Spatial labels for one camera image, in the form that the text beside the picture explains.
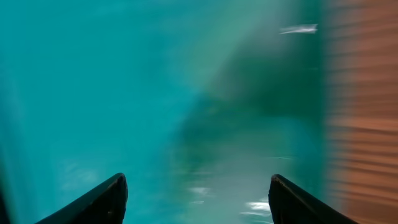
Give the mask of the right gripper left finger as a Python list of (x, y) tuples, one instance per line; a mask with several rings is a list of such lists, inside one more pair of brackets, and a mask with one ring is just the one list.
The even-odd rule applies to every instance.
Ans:
[(117, 173), (37, 224), (122, 224), (127, 198), (126, 177)]

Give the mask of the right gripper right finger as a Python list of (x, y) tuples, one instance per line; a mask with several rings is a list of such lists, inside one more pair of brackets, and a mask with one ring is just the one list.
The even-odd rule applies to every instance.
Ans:
[(274, 224), (358, 224), (279, 174), (268, 199)]

